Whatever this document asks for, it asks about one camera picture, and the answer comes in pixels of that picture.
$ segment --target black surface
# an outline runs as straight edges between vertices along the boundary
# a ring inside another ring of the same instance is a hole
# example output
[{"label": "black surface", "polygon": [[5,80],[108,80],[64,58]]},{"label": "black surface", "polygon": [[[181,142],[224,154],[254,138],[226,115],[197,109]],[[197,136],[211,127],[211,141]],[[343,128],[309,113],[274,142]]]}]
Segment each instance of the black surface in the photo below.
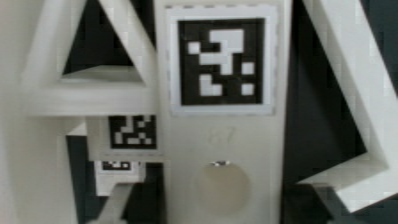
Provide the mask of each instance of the black surface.
[{"label": "black surface", "polygon": [[398,92],[398,1],[361,0],[389,77]]},{"label": "black surface", "polygon": [[[263,35],[265,20],[179,21],[181,104],[226,105],[263,103]],[[243,30],[243,53],[233,54],[233,74],[220,74],[220,65],[201,65],[199,55],[188,53],[188,43],[201,43],[201,52],[220,52],[220,44],[210,42],[210,31]],[[254,62],[254,74],[242,75],[242,63]],[[222,96],[201,96],[201,74],[210,74],[213,84],[222,85]],[[242,95],[242,84],[254,85],[254,95]]]},{"label": "black surface", "polygon": [[[133,1],[155,43],[153,0]],[[98,0],[87,0],[64,74],[99,65],[133,65]]]},{"label": "black surface", "polygon": [[87,157],[87,138],[69,136],[66,140],[78,224],[85,224],[98,218],[107,197],[96,196],[94,162],[89,162]]},{"label": "black surface", "polygon": [[163,165],[147,163],[146,169],[146,183],[135,185],[123,217],[130,224],[165,224]]},{"label": "black surface", "polygon": [[282,191],[282,223],[327,224],[332,213],[309,185],[293,185]]}]

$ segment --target black square pattern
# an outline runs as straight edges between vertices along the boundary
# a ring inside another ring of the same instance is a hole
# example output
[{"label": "black square pattern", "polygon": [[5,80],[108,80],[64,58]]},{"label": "black square pattern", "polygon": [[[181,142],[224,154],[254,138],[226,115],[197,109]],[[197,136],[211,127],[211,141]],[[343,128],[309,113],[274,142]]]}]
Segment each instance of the black square pattern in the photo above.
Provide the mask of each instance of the black square pattern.
[{"label": "black square pattern", "polygon": [[110,116],[108,127],[112,149],[156,149],[155,115]]},{"label": "black square pattern", "polygon": [[263,103],[265,19],[178,22],[181,105]]},{"label": "black square pattern", "polygon": [[119,162],[119,161],[103,161],[101,168],[107,171],[130,171],[131,170],[131,163]]}]

